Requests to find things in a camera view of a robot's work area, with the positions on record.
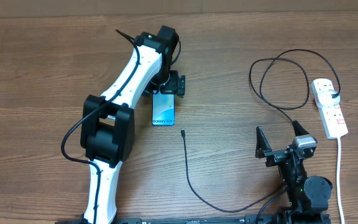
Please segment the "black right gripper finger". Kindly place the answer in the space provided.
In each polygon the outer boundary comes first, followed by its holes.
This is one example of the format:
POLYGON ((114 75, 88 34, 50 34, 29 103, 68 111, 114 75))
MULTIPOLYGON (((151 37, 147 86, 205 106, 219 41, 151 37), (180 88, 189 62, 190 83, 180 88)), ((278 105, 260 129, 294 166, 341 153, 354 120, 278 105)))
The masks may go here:
POLYGON ((291 124, 293 126, 295 136, 303 136, 309 134, 309 132, 307 132, 297 120, 293 120, 291 124))
POLYGON ((262 129, 258 126, 256 127, 256 148, 255 148, 255 157, 263 158, 266 157, 266 153, 271 152, 272 148, 270 147, 269 142, 267 141, 265 134, 262 129))

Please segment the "blue Galaxy S24 smartphone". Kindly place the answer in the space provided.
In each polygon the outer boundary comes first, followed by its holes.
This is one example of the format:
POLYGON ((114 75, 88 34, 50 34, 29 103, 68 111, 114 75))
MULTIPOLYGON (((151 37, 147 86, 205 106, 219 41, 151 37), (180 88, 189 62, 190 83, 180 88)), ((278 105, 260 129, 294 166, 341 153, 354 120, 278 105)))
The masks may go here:
POLYGON ((175 124, 175 96, 154 93, 152 98, 152 124, 173 126, 175 124))

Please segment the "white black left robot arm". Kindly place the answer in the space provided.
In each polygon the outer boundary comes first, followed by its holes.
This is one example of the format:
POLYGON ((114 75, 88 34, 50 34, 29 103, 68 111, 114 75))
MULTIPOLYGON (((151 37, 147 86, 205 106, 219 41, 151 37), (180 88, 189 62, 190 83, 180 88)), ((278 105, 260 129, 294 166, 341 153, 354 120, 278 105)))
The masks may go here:
POLYGON ((131 39, 134 50, 125 69, 101 96, 83 105, 80 145, 91 172, 89 200, 80 223, 114 223, 118 175, 135 140, 134 109, 142 95, 185 95, 185 76, 171 66, 180 47, 176 30, 162 26, 158 34, 143 32, 131 39))

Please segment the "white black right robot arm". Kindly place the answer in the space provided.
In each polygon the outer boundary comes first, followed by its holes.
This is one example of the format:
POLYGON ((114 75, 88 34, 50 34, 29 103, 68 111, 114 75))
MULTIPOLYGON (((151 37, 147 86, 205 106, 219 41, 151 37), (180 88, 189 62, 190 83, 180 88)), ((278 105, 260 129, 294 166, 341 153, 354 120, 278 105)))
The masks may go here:
POLYGON ((317 140, 298 121, 292 121, 295 132, 293 142, 286 148, 274 151, 260 127, 256 127, 257 144, 255 156, 265 158, 267 167, 278 167, 284 189, 265 205, 287 194, 290 205, 281 207, 273 215, 262 216, 266 206, 256 215, 256 223, 330 223, 323 212, 329 207, 328 200, 333 189, 332 182, 321 176, 308 176, 303 161, 313 157, 317 140))

